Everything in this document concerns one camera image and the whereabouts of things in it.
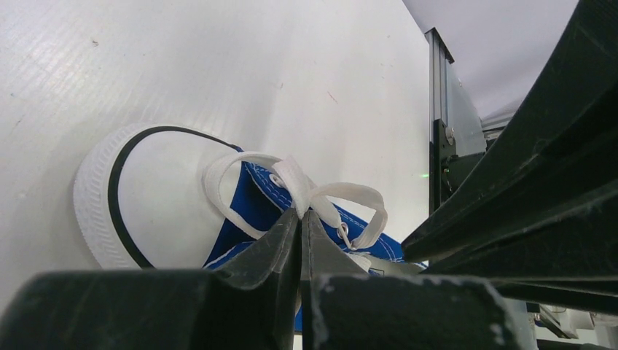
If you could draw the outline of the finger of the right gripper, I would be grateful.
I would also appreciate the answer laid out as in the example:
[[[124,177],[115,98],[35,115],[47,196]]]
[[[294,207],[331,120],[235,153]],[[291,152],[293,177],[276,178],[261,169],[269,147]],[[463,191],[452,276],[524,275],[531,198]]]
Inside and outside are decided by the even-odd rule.
[[[617,182],[462,189],[421,225],[420,257],[506,297],[615,314]]]
[[[408,262],[470,244],[521,196],[517,186],[580,147],[579,124],[617,84],[617,3],[580,1],[501,135],[455,193],[402,243]]]

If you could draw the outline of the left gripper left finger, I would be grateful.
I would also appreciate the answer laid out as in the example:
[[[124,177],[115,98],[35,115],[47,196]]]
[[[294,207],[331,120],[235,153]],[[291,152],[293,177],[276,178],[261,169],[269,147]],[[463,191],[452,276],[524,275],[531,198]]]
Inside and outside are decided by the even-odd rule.
[[[3,349],[290,349],[299,220],[286,211],[216,270],[46,273],[1,318]]]

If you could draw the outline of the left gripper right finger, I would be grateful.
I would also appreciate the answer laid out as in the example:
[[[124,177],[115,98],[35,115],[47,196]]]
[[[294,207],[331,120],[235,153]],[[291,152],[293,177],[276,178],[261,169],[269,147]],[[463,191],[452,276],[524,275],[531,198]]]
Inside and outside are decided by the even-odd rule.
[[[313,211],[300,225],[305,349],[520,349],[512,316],[489,281],[472,276],[373,276],[326,234]]]

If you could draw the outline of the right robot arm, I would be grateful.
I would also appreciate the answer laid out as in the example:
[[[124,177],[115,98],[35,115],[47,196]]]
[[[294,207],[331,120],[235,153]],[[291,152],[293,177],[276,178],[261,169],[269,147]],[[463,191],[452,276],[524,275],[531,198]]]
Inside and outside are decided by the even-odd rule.
[[[402,245],[428,273],[505,297],[617,313],[617,3],[580,1],[482,154],[439,155],[450,197]]]

